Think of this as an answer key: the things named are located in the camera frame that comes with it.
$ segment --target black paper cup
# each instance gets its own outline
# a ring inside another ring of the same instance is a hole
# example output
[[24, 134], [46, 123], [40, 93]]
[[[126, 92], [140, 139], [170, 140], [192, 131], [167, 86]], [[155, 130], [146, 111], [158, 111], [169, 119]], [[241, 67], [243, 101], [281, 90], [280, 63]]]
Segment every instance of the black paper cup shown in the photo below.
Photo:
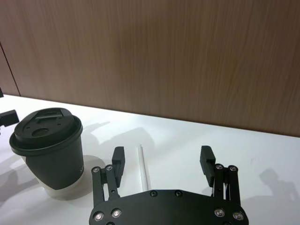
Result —
[[82, 177], [82, 130], [80, 119], [67, 109], [42, 109], [15, 127], [9, 143], [46, 190], [61, 191]]

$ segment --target black robotic gripper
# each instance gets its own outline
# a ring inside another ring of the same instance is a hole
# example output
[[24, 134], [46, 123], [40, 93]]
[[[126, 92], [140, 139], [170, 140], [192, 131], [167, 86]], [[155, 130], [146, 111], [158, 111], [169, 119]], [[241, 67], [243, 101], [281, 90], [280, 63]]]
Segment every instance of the black robotic gripper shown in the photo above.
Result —
[[[238, 168], [216, 164], [210, 146], [202, 146], [200, 163], [212, 188], [211, 196], [183, 190], [150, 190], [120, 197], [117, 188], [125, 155], [124, 147], [116, 147], [112, 165], [91, 170], [94, 208], [90, 225], [248, 225], [240, 205]], [[103, 192], [106, 183], [108, 201]]]

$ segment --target wooden wall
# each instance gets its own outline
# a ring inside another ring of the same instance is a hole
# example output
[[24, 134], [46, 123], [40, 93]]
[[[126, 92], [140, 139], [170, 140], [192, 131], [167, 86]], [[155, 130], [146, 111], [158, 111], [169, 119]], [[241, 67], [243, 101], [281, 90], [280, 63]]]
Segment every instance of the wooden wall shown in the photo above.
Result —
[[298, 0], [1, 0], [22, 96], [300, 136]]
[[14, 79], [9, 71], [3, 51], [0, 48], [0, 87], [5, 94], [19, 95]]

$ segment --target table surface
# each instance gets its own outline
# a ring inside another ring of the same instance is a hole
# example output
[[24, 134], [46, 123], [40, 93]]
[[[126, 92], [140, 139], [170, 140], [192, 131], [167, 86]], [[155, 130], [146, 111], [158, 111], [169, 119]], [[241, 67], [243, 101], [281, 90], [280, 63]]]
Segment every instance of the table surface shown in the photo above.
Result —
[[90, 169], [111, 163], [116, 146], [125, 147], [119, 194], [142, 191], [137, 146], [143, 146], [150, 189], [182, 189], [210, 195], [200, 167], [202, 145], [217, 162], [239, 168], [241, 204], [250, 224], [299, 223], [300, 138], [170, 120], [133, 113], [5, 95], [0, 112], [16, 109], [22, 120], [50, 107], [67, 108], [83, 124], [85, 189], [67, 199], [46, 194], [8, 140], [15, 125], [1, 128], [0, 224], [86, 225], [93, 208]]

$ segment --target white straw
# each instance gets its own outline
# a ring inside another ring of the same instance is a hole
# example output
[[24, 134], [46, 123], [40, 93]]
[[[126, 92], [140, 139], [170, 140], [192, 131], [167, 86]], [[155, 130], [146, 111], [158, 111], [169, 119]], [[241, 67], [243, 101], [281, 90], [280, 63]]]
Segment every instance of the white straw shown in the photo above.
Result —
[[139, 155], [139, 162], [140, 162], [142, 191], [148, 191], [148, 182], [147, 182], [147, 175], [146, 175], [146, 168], [145, 168], [144, 153], [143, 153], [142, 145], [137, 147], [137, 152]]

